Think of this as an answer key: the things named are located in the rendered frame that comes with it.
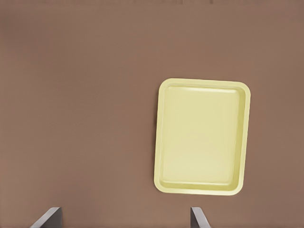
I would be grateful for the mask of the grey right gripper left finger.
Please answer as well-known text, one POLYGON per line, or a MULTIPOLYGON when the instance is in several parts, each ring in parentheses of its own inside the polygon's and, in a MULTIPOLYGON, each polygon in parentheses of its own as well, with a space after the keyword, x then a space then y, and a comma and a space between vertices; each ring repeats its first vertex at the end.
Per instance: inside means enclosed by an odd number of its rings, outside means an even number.
POLYGON ((62 228, 62 208, 50 208, 30 228, 62 228))

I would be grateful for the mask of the pale yellow rectangular tray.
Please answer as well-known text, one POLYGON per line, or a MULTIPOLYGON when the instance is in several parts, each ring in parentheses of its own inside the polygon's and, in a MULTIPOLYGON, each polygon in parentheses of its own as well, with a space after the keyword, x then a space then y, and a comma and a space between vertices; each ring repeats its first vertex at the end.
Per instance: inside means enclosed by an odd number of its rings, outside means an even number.
POLYGON ((154 184, 165 193, 231 196, 243 187, 249 87, 169 78, 159 88, 154 184))

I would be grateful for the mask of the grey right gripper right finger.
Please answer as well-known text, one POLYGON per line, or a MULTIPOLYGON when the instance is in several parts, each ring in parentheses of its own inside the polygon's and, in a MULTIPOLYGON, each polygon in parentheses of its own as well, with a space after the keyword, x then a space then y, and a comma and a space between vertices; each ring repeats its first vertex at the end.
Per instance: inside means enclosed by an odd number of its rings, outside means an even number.
POLYGON ((190 208, 190 228, 210 228, 210 224, 200 207, 190 208))

